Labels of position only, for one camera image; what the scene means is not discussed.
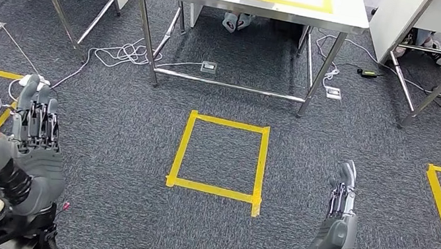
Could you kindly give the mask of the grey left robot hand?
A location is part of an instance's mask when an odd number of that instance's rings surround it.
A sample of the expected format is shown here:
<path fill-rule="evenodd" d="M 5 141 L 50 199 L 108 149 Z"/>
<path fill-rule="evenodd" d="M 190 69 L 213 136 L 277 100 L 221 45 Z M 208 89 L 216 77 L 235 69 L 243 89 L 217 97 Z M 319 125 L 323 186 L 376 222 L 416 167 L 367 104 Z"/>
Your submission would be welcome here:
<path fill-rule="evenodd" d="M 58 101 L 33 74 L 18 96 L 10 136 L 0 137 L 0 189 L 16 215 L 50 208 L 65 189 Z"/>

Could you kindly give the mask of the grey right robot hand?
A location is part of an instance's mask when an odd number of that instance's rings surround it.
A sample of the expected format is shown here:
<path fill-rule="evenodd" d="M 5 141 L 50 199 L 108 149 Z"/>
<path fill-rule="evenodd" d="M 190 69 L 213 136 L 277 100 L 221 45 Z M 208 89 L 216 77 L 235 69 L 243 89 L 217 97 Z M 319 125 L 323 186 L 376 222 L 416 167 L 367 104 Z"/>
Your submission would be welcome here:
<path fill-rule="evenodd" d="M 308 249 L 351 249 L 355 244 L 356 172 L 354 161 L 348 160 L 341 163 L 340 178 L 329 179 L 331 195 L 326 215 Z"/>

